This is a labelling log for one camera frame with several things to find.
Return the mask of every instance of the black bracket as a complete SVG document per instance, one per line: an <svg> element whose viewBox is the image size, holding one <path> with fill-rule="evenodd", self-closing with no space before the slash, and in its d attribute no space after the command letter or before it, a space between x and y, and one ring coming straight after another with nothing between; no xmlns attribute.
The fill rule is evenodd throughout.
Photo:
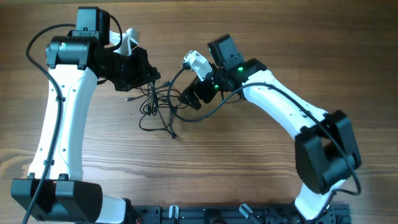
<svg viewBox="0 0 398 224"><path fill-rule="evenodd" d="M342 111L326 114L321 125L336 139L355 170L361 165L361 156L355 141L351 121ZM318 126L304 127L295 137L295 157L298 176L313 192L325 194L339 180L351 172L336 146L323 145L326 134Z"/></svg>
<svg viewBox="0 0 398 224"><path fill-rule="evenodd" d="M180 207L178 218L169 218L170 207L135 206L145 224L252 224L239 211L239 207ZM348 205L330 205L315 222L302 220L292 204L251 207L253 217L263 224L350 224Z"/></svg>
<svg viewBox="0 0 398 224"><path fill-rule="evenodd" d="M109 44L111 18L108 12L98 7L79 7L77 10L74 37L95 37L104 47Z"/></svg>
<svg viewBox="0 0 398 224"><path fill-rule="evenodd" d="M40 179L14 179L11 196L28 209ZM32 216L37 221L92 222L102 207L102 189L98 184L70 180L45 180Z"/></svg>

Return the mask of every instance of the wooden table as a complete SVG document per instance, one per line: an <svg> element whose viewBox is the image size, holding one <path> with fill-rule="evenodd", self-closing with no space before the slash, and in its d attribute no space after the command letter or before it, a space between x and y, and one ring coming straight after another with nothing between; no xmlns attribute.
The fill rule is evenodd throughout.
<svg viewBox="0 0 398 224"><path fill-rule="evenodd" d="M11 198L11 180L26 177L37 150L48 81L26 59L39 30L75 22L79 4L3 6L0 9L0 223L20 223L24 210ZM124 30L141 33L141 46L170 80L189 50L208 59L206 43L230 33L246 59L264 62L288 88L352 120L363 164L359 197L349 203L354 223L398 219L398 5L396 1L165 1L98 4ZM66 29L40 38L32 56ZM184 89L195 76L184 73ZM201 123L175 121L179 136L138 128L140 101L126 103L111 83L97 88L83 143L84 180L133 204L219 205L289 203L299 193L294 142L260 108L225 105ZM219 96L195 118L214 108ZM143 125L160 126L159 118ZM345 187L354 189L350 179Z"/></svg>

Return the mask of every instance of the black mounting base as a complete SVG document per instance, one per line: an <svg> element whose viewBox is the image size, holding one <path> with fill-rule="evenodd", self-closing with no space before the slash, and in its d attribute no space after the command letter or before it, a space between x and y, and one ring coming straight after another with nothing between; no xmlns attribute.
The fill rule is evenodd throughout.
<svg viewBox="0 0 398 224"><path fill-rule="evenodd" d="M292 204L251 207L253 216L262 224L304 224ZM178 219L169 218L169 207L134 206L141 224L252 224L239 211L239 207L181 207ZM350 224L348 205L330 205L317 224Z"/></svg>

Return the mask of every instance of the tangled wires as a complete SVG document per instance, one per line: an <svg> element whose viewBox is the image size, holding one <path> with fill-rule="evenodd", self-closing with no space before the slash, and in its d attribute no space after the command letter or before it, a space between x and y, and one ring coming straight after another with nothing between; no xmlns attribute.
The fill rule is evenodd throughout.
<svg viewBox="0 0 398 224"><path fill-rule="evenodd" d="M170 109L167 103L167 95L164 94L167 93L168 89L162 90L163 88L169 86L170 86L170 81L165 82L163 85L159 87L155 87L155 82L148 83L146 89L142 89L141 86L138 88L138 90L141 91L142 95L136 97L128 97L126 98L126 101L133 101L146 96L146 99L144 100L144 102L142 102L142 104L139 107L139 111L143 114L138 123L139 128L141 128L144 131L167 131L172 136L172 138L175 139L177 135L173 130L174 114L172 113L172 110L169 111L169 123L167 124L165 122L164 117L162 116L162 113L160 112L161 108ZM171 91L176 93L176 95L170 95L171 98L178 98L181 95L181 93L176 89L171 89ZM181 106L180 103L177 106L174 106L174 110L184 109L186 107L187 105ZM156 116L157 114L159 114L164 127L161 128L142 127L142 121L146 116L151 116L151 115Z"/></svg>

